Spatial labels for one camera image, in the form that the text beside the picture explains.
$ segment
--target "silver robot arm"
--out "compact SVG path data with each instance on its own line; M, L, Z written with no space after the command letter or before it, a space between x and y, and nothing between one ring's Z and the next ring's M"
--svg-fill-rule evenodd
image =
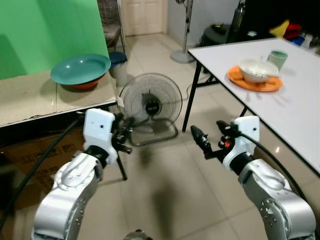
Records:
M39 205L31 234L32 240L75 240L85 207L97 190L103 168L113 164L117 151L130 153L119 134L114 141L115 115L100 109L86 111L83 136L85 152L73 156L54 177L51 192Z
M315 240L316 218L306 201L290 188L288 180L263 159L253 157L256 145L243 133L259 141L260 123L257 116L239 117L231 124L218 121L223 137L221 150L212 151L207 135L191 127L193 138L203 150L206 159L218 158L229 171L238 175L248 198L258 209L269 240Z

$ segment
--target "electrical cord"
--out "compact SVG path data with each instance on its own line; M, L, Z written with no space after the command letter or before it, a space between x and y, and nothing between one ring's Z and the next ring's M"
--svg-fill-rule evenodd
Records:
M78 119L76 119L75 121L73 121L65 130L63 133L61 133L59 135L59 137L48 147L48 149L44 152L44 154L41 156L41 158L33 165L32 169L30 170L30 172L26 175L26 177L22 180L22 182L20 183L18 189L16 190L15 194L13 195L13 197L11 198L9 204L7 205L7 207L5 208L3 215L1 217L0 220L0 233L2 232L2 229L5 225L6 219L9 216L16 200L18 199L19 195L21 194L21 192L23 191L23 189L25 188L26 184L29 182L29 180L31 179L32 175L36 172L36 170L39 168L39 166L43 163L43 161L45 160L45 158L48 156L48 154L54 149L54 147L61 141L61 139L64 138L65 135L67 135L67 133L72 130L81 120L83 120L85 116L81 115L79 116Z
M256 140L254 140L253 138L249 137L248 135L239 132L239 135L241 137L244 137L246 139L248 139L249 141L253 142L255 145L257 145L262 151L264 151L274 162L275 164L277 164L279 166L279 168L283 171L283 173L288 177L288 179L292 182L294 188L296 189L296 191L298 192L298 194L300 195L300 197L306 201L306 203L308 203L307 198L304 194L304 192L302 191L302 189L300 188L299 184L296 182L296 180L294 179L294 177L288 172L288 170L285 168L285 166L283 166L278 159L276 159L276 157L268 150L266 149L263 145L261 145L259 142L257 142ZM315 239L316 240L320 240L319 234L318 232L315 230L314 231L314 235L315 235Z
M198 83L201 82L203 79L208 78L208 76L204 76L201 79L199 79ZM192 84L190 84L187 88L186 88L186 98L183 98L182 101L187 101L189 99L189 92L188 90L192 87Z

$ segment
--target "white door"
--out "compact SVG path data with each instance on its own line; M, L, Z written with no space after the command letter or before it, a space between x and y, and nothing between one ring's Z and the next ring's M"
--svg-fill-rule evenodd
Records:
M122 0L126 36L161 33L164 24L164 1Z

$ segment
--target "red object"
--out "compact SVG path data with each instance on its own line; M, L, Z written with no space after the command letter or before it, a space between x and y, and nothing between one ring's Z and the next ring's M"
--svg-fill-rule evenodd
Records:
M226 148L228 148L228 147L230 147L231 144L230 144L230 142L225 141L225 142L224 142L224 145L225 145Z
M301 29L301 25L290 22L289 26L286 28L283 38L288 40L297 38L299 36L299 33L301 32Z
M82 83L82 84L75 84L75 85L67 85L68 87L73 87L75 89L79 89L79 90L87 90L87 89L92 89L94 88L100 79L103 78L105 74L103 74L102 76L92 80L92 81L89 81L89 82L86 82L86 83Z

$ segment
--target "green backdrop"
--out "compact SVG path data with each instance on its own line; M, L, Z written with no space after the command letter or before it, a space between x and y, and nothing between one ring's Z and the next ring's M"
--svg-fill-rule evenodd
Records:
M0 79L108 55L97 0L0 0Z

